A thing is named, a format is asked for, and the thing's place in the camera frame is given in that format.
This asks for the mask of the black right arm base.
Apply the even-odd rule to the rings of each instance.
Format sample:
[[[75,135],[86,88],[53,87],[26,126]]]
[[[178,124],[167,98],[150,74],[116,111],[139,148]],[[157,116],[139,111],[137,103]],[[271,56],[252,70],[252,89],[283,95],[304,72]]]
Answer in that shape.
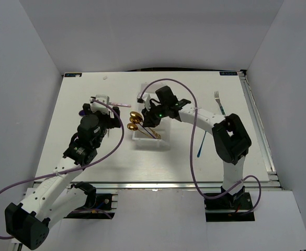
[[[254,222],[253,212],[245,214],[253,207],[249,192],[231,203],[226,196],[208,200],[204,198],[206,222]]]

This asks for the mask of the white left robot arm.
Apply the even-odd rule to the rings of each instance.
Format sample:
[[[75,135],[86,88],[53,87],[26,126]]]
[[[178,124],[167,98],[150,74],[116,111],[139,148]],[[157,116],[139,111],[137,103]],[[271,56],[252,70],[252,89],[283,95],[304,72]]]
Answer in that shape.
[[[73,184],[66,195],[61,194],[94,160],[107,130],[122,128],[119,107],[112,109],[111,116],[108,108],[98,102],[84,104],[84,116],[54,169],[55,175],[46,178],[19,204],[10,203],[5,209],[7,233],[30,250],[37,249],[50,228],[72,211],[96,206],[96,189],[86,182]]]

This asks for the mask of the purple metallic spoon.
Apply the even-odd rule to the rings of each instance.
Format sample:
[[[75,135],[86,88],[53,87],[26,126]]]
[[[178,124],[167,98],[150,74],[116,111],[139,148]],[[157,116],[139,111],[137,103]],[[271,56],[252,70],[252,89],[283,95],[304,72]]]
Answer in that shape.
[[[79,115],[79,116],[81,116],[81,117],[83,117],[83,116],[85,116],[85,115],[86,115],[86,113],[85,113],[85,111],[84,111],[84,110],[81,110],[81,111],[79,111],[78,115]]]

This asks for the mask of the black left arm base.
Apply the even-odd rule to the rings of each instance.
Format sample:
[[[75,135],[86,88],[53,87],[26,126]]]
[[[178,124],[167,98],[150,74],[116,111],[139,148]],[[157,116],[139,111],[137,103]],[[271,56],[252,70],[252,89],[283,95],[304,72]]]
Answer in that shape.
[[[65,219],[111,220],[115,216],[117,203],[117,194],[97,193],[94,204],[75,209]]]

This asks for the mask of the gold spoon ornate handle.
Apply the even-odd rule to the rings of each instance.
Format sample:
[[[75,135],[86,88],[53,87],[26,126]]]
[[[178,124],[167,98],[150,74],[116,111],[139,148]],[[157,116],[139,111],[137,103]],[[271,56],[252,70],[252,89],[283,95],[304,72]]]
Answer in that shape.
[[[127,128],[131,131],[139,131],[139,132],[143,133],[144,135],[150,136],[153,139],[160,139],[161,138],[161,136],[159,134],[150,133],[146,129],[144,129],[144,131],[140,130],[139,127],[137,126],[137,124],[134,124],[134,123],[128,123]]]

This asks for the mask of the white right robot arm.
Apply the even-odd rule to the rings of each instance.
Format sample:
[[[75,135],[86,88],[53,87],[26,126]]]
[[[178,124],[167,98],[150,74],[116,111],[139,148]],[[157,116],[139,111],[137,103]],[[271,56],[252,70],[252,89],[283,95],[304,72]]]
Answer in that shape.
[[[222,204],[235,208],[245,191],[243,168],[252,141],[238,115],[213,114],[187,99],[177,99],[168,86],[155,91],[158,101],[148,93],[140,93],[137,102],[144,104],[143,126],[157,127],[163,118],[169,117],[189,123],[213,136],[217,155],[223,161]]]

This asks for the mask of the gold spoon plain handle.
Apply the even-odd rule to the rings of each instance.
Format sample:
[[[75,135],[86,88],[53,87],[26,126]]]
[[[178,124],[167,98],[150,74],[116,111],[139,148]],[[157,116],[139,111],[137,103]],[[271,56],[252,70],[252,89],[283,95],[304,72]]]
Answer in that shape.
[[[140,113],[136,111],[131,111],[129,120],[130,122],[134,124],[139,124],[141,127],[143,127],[143,117]]]

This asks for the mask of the silver spoon pink handle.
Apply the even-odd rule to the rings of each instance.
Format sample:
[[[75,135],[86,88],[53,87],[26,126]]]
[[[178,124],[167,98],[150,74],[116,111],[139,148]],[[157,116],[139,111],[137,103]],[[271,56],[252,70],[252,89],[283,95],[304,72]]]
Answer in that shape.
[[[118,103],[118,102],[110,102],[109,105],[118,106],[118,107],[127,107],[127,108],[132,107],[130,104],[123,104],[123,103]]]

